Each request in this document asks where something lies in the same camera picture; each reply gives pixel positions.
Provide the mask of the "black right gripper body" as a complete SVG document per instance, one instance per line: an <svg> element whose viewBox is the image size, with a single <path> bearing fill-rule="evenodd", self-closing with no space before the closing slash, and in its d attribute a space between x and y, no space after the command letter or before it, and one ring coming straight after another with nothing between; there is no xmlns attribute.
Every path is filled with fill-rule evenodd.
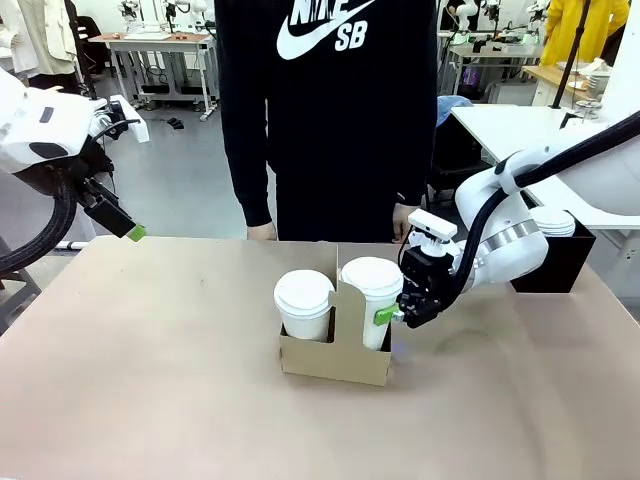
<svg viewBox="0 0 640 480"><path fill-rule="evenodd" d="M404 283L397 303L403 313L403 322L409 328L421 327L444 310L443 301L452 284L453 260L449 253L441 257L429 256L419 246L402 254L399 267Z"/></svg>

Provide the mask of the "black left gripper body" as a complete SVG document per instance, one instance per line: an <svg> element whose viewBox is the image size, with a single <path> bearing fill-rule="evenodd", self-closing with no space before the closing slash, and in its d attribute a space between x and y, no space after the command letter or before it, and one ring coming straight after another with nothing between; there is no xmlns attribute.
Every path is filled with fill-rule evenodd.
<svg viewBox="0 0 640 480"><path fill-rule="evenodd" d="M105 196L113 201L115 192L114 164L98 142L85 142L74 158L74 194L78 201L93 201Z"/></svg>

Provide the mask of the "person's left hand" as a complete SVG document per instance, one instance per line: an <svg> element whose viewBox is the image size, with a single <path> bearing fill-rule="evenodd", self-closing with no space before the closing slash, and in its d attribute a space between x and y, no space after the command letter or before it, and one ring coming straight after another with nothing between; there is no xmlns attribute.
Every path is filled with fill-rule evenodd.
<svg viewBox="0 0 640 480"><path fill-rule="evenodd" d="M410 214L415 210L413 206L396 203L393 209L393 241L401 243L409 234L411 224L409 222Z"/></svg>

